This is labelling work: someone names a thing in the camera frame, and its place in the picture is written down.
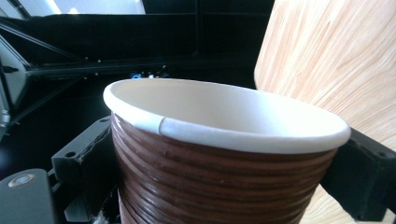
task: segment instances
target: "screw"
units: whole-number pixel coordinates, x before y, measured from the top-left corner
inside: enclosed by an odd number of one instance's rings
[[[17,186],[21,186],[21,185],[29,183],[34,178],[35,178],[35,175],[32,175],[32,174],[19,175],[19,176],[13,178],[11,181],[9,181],[8,186],[10,188],[15,188]]]

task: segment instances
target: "bright light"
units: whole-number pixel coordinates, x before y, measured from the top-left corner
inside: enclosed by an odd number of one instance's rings
[[[53,0],[47,0],[47,5],[52,9],[54,14],[62,14],[61,10],[58,8]]]
[[[68,12],[68,14],[78,14],[78,11],[75,7],[70,8],[70,11]]]

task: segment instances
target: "black panel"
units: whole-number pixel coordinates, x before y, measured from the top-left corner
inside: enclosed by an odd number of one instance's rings
[[[34,38],[94,61],[189,56],[196,47],[192,14],[56,15],[14,23]],[[59,61],[19,37],[7,40],[29,62]]]
[[[147,14],[195,12],[195,0],[143,0],[143,6]]]
[[[246,53],[258,56],[269,16],[206,14],[203,17],[203,53]]]
[[[275,1],[201,0],[201,2],[201,9],[204,13],[227,12],[270,14]]]

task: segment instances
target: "wooden panel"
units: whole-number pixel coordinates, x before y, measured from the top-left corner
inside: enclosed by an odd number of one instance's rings
[[[396,1],[276,0],[255,82],[396,150]],[[393,219],[388,212],[383,222]],[[355,223],[318,188],[302,223],[334,222]]]

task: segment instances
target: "black bracket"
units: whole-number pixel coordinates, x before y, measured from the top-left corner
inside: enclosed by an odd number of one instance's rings
[[[84,222],[97,217],[116,188],[119,173],[110,118],[99,119],[57,152],[52,166],[56,179],[78,194],[65,209],[66,219]]]
[[[396,213],[396,152],[352,130],[321,185],[359,221],[382,221]]]

